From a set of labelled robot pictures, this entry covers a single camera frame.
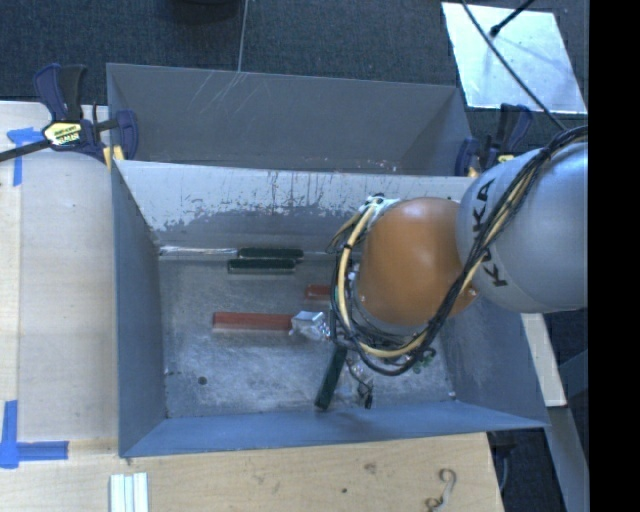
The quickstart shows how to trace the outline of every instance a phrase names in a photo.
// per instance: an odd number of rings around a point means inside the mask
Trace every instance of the wooden board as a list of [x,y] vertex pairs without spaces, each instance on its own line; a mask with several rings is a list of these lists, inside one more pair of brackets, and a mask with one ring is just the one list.
[[504,510],[484,434],[130,461],[114,450],[72,443],[69,461],[0,472],[0,511],[107,510],[111,474],[147,472],[154,512],[424,512],[442,468],[457,475],[446,512]]

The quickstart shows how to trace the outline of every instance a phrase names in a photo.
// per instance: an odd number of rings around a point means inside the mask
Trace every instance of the scratch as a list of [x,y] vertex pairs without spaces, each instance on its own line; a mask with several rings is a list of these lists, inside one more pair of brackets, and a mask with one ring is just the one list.
[[249,94],[249,96],[247,96],[244,101],[242,103],[240,103],[240,105],[238,106],[238,108],[236,108],[236,113],[242,108],[244,107],[244,105],[247,103],[247,101],[249,101],[251,99],[251,97],[258,92],[258,87],[256,87],[253,92],[251,94]]
[[246,78],[247,78],[246,74],[238,73],[237,75],[235,75],[225,87],[223,87],[220,91],[218,91],[218,94],[216,94],[213,98],[211,98],[211,101],[207,103],[207,106],[204,107],[200,111],[200,113],[203,114],[207,110],[209,110],[211,106],[216,102],[216,100],[218,100],[218,98],[220,98],[220,100],[223,100],[231,89],[233,89],[236,85],[242,83]]

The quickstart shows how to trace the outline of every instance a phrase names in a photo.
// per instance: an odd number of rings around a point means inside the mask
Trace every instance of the metal stand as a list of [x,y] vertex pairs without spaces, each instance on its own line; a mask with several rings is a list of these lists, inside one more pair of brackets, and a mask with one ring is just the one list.
[[511,14],[509,14],[509,16],[507,16],[505,19],[503,19],[500,23],[498,23],[497,25],[494,25],[493,27],[491,27],[491,30],[489,31],[489,34],[491,35],[491,37],[496,37],[498,35],[498,32],[500,32],[502,30],[502,28],[507,23],[509,23],[516,16],[518,16],[518,14],[520,14],[522,11],[524,11],[533,2],[535,2],[535,0],[527,0],[524,4],[522,4],[515,11],[513,11]]

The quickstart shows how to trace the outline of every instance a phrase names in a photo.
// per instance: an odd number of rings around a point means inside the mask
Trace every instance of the bin floor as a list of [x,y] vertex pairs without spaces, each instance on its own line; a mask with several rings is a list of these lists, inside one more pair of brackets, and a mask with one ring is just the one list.
[[[312,410],[333,346],[287,331],[213,329],[216,311],[295,315],[324,311],[305,300],[309,284],[328,284],[334,258],[306,257],[292,275],[233,275],[221,257],[160,261],[168,417]],[[450,400],[440,354],[420,373],[374,375],[374,407]],[[332,408],[359,406],[346,368]]]

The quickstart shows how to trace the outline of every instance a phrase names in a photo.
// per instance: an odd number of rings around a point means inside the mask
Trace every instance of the blue tape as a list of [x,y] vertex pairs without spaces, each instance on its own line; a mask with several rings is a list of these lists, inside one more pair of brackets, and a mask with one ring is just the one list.
[[66,460],[69,458],[68,441],[48,441],[42,443],[19,443],[18,401],[4,404],[2,441],[0,441],[0,468],[15,469],[20,462],[34,460]]
[[[33,128],[21,128],[19,130],[10,130],[7,132],[7,137],[11,139],[16,147],[20,147],[24,144],[31,144],[32,142],[40,142],[44,139],[42,133]],[[19,156],[15,159],[13,164],[13,186],[17,187],[22,183],[22,157]]]

